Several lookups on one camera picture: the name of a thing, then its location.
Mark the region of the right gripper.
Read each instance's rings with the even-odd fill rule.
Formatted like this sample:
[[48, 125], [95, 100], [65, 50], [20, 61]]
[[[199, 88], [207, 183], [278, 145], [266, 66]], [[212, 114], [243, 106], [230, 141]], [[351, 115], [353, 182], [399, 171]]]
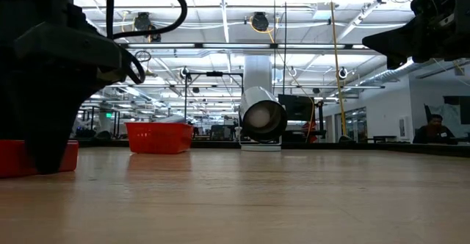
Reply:
[[406, 25], [362, 39], [364, 46], [387, 56], [387, 69], [398, 69], [409, 57], [470, 58], [470, 0], [413, 0], [411, 9], [415, 18]]

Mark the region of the long ceiling light rail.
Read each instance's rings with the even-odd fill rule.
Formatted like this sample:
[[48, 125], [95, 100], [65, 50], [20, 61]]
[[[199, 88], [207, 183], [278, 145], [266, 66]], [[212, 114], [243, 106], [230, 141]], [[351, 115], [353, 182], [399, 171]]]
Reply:
[[368, 49], [361, 44], [318, 43], [120, 43], [127, 49]]

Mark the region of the red wall charger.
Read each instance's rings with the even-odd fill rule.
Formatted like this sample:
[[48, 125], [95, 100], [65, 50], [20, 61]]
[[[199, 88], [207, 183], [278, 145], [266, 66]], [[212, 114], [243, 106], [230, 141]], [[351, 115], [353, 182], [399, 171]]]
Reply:
[[[76, 140], [69, 140], [59, 172], [75, 171], [78, 153], [79, 143]], [[26, 154], [23, 140], [0, 140], [0, 179], [38, 174], [34, 160]]]

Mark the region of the white cylinder lamp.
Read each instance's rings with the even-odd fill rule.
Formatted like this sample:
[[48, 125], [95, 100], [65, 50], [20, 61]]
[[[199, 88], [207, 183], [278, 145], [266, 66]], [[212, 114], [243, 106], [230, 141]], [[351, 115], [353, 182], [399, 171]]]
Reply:
[[287, 112], [274, 95], [259, 86], [244, 90], [239, 106], [243, 151], [279, 152], [282, 135], [287, 127]]

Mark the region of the black aluminium table frame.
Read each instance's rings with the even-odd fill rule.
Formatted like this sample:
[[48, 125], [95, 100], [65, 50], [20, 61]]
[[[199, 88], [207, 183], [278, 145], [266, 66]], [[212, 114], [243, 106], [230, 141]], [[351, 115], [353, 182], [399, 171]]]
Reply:
[[[78, 140], [80, 148], [117, 147], [128, 148], [127, 140]], [[241, 148], [240, 144], [225, 141], [192, 141], [190, 148]], [[282, 149], [302, 150], [365, 150], [396, 151], [413, 154], [429, 154], [443, 157], [462, 157], [470, 159], [470, 146], [442, 144], [409, 144], [409, 143], [283, 143]]]

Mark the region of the low black rig frame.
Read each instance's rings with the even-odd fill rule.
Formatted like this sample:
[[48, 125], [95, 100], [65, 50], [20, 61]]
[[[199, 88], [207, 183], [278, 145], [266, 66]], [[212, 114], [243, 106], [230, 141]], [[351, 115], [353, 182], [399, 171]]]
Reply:
[[[112, 117], [107, 118], [107, 113], [112, 113]], [[84, 133], [85, 136], [94, 137], [106, 132], [114, 137], [120, 130], [120, 113], [103, 105], [84, 106], [78, 111], [76, 122], [78, 124], [76, 131]]]

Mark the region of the red plastic basket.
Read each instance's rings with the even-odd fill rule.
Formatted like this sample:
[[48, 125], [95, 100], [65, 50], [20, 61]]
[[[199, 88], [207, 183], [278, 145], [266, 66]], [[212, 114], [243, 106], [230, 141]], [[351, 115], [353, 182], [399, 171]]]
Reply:
[[193, 127], [185, 123], [126, 123], [131, 152], [179, 154], [192, 143]]

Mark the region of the person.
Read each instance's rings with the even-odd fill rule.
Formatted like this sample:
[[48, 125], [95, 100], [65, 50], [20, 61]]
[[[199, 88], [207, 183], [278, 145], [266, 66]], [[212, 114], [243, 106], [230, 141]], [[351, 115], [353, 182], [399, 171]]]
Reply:
[[442, 124], [442, 116], [432, 114], [427, 125], [420, 127], [414, 136], [413, 144], [440, 143], [457, 145], [453, 133]]

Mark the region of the black background monitor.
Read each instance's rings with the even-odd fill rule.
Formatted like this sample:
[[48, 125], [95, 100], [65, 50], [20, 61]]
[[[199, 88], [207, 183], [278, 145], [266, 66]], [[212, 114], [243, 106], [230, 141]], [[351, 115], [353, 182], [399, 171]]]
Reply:
[[315, 119], [314, 103], [308, 96], [280, 94], [280, 104], [285, 106], [288, 121], [313, 121]]

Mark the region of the silver ventilation duct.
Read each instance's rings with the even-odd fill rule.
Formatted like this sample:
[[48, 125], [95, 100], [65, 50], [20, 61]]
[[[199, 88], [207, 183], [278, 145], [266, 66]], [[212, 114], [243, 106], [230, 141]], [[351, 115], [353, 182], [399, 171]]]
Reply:
[[424, 63], [417, 63], [409, 59], [404, 65], [398, 67], [395, 70], [381, 71], [373, 76], [360, 80], [358, 83], [358, 87], [368, 87], [372, 85], [378, 85], [379, 83], [391, 82], [413, 71], [417, 71], [429, 65], [437, 64], [440, 61], [441, 59], [431, 59]]

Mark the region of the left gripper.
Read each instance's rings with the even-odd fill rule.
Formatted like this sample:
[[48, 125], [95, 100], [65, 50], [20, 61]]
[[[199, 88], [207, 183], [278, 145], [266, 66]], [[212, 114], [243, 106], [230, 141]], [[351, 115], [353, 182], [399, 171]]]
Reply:
[[[49, 88], [61, 101], [56, 116], [53, 99], [23, 86], [41, 80], [69, 85]], [[23, 141], [38, 173], [59, 171], [76, 114], [98, 91], [87, 86], [123, 80], [123, 49], [81, 7], [0, 4], [0, 140]]]

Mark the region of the white round column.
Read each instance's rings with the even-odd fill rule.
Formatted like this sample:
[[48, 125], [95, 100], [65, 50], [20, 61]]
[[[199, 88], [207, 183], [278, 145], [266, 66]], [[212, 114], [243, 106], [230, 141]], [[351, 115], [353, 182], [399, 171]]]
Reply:
[[244, 90], [262, 87], [272, 92], [272, 63], [269, 55], [245, 55]]

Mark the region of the dark wall screen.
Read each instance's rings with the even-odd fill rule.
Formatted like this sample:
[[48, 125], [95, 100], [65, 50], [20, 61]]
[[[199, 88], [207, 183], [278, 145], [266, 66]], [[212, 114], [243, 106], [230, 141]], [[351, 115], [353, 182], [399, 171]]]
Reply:
[[470, 96], [444, 96], [444, 103], [460, 108], [460, 123], [470, 125]]

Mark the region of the small red background object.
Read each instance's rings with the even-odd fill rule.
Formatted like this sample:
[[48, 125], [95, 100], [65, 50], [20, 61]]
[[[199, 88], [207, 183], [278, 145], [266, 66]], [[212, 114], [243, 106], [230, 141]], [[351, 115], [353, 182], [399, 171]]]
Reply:
[[306, 135], [307, 143], [315, 143], [317, 141], [317, 136], [314, 134], [316, 131], [316, 124], [314, 122], [306, 122], [302, 126], [303, 132]]

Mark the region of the tall black rig frame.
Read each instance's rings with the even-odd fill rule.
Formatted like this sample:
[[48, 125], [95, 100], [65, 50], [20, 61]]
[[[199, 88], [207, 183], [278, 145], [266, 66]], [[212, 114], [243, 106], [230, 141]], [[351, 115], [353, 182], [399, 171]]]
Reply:
[[[221, 77], [222, 78], [222, 81], [223, 81], [223, 85], [225, 87], [225, 89], [227, 90], [227, 92], [229, 93], [230, 97], [227, 97], [228, 99], [230, 99], [233, 103], [233, 108], [235, 110], [235, 103], [234, 101], [236, 99], [240, 100], [241, 99], [241, 96], [240, 97], [235, 97], [233, 96], [233, 94], [231, 93], [231, 91], [228, 89], [228, 86], [227, 84], [225, 83], [225, 80], [223, 79], [224, 76], [229, 76], [231, 79], [233, 79], [236, 84], [238, 85], [238, 87], [241, 89], [242, 93], [244, 93], [244, 82], [243, 82], [243, 78], [244, 78], [244, 75], [242, 73], [231, 73], [231, 72], [227, 72], [227, 73], [224, 73], [222, 71], [207, 71], [207, 72], [189, 72], [187, 71], [186, 72], [186, 75], [184, 77], [184, 119], [185, 119], [185, 122], [187, 122], [187, 104], [188, 104], [188, 88], [190, 86], [190, 84], [188, 83], [188, 78], [189, 76], [192, 76], [192, 75], [196, 75], [196, 77], [193, 78], [193, 80], [191, 81], [191, 83], [195, 82], [199, 76], [201, 75], [204, 75], [204, 76], [207, 76], [207, 77]], [[242, 82], [241, 84], [238, 83], [238, 81], [236, 81], [233, 76], [235, 75], [238, 75], [241, 77], [242, 79]], [[233, 128], [233, 133], [231, 132], [231, 137], [232, 137], [232, 141], [236, 142], [236, 130], [235, 130], [235, 126], [232, 126]]]

